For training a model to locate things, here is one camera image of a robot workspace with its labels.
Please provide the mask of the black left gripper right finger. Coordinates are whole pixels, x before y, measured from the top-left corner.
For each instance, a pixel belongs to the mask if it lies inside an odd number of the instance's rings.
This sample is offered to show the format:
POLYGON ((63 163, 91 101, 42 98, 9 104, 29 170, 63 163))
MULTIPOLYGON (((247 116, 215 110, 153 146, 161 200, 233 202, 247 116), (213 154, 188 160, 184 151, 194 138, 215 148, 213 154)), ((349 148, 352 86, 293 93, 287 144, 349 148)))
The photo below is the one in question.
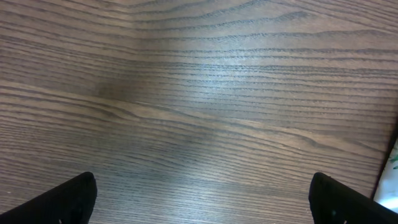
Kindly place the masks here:
POLYGON ((308 195, 315 224, 397 224, 397 214, 317 172, 308 195))

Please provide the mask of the white tube gold cap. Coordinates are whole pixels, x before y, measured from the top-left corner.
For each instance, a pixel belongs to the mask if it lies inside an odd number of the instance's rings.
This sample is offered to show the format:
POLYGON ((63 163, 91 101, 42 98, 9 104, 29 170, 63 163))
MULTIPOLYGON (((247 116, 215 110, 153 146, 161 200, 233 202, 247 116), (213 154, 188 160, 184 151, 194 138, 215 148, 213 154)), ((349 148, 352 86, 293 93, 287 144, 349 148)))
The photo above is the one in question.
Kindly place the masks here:
POLYGON ((374 201, 397 213, 398 209, 398 170, 397 141, 389 154, 376 189, 374 201))

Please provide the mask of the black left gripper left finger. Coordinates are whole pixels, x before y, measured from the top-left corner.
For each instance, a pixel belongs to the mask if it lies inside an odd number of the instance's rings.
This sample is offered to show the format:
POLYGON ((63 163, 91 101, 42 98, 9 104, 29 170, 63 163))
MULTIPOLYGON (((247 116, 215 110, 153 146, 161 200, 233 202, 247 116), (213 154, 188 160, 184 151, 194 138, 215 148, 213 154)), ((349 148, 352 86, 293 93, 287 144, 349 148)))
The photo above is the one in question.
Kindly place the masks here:
POLYGON ((84 172, 1 214, 1 224, 88 224, 96 196, 95 177, 84 172))

